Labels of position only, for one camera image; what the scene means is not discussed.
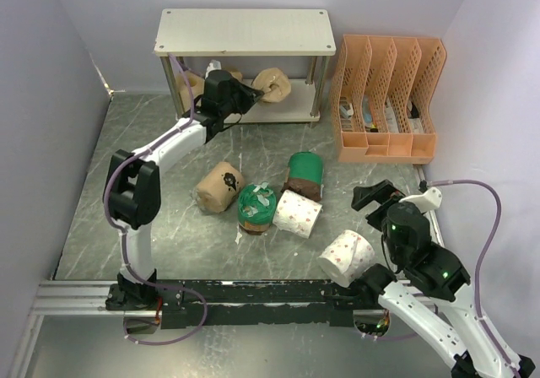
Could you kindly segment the green brown roll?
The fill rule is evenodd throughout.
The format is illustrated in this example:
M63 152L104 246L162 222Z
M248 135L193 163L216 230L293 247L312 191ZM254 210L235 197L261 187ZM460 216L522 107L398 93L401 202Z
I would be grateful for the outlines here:
M292 191L314 202L321 201L322 158L312 152L294 153L288 162L287 175L281 192Z

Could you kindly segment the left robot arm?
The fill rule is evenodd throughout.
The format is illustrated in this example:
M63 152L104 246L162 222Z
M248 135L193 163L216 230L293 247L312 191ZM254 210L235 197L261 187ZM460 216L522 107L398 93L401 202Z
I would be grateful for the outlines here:
M117 230L121 268L105 307L109 311L146 310L158 298L157 270L151 247L152 223L161 207L161 178L180 159L225 129L225 120L246 114L264 93L217 69L204 79L203 92L177 123L134 151L111 157L103 203L105 217Z

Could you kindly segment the brown ink-blot roll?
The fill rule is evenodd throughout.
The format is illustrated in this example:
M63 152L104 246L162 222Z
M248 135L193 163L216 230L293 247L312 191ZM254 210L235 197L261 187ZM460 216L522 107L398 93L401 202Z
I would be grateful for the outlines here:
M245 185L244 176L229 162L221 161L196 185L194 199L202 211L222 213Z

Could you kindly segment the brown cartoon roll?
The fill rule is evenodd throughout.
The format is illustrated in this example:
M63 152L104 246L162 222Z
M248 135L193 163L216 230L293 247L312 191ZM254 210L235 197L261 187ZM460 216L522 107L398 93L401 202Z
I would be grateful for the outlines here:
M277 104L286 99L292 86L288 76L277 67L262 70L251 82L253 89L263 92L262 101Z

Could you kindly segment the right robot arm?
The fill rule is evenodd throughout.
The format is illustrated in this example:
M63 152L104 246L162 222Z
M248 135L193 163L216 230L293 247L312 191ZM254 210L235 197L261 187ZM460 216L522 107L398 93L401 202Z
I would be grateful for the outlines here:
M370 226L381 232L391 263L445 315L440 319L397 281L388 267L375 264L353 282L359 302L379 305L398 316L445 361L454 377L528 377L536 365L510 348L483 313L479 275L469 274L457 255L431 239L425 213L440 207L440 182L421 181L420 194L405 196L384 180L357 186L351 202L359 211L372 202Z

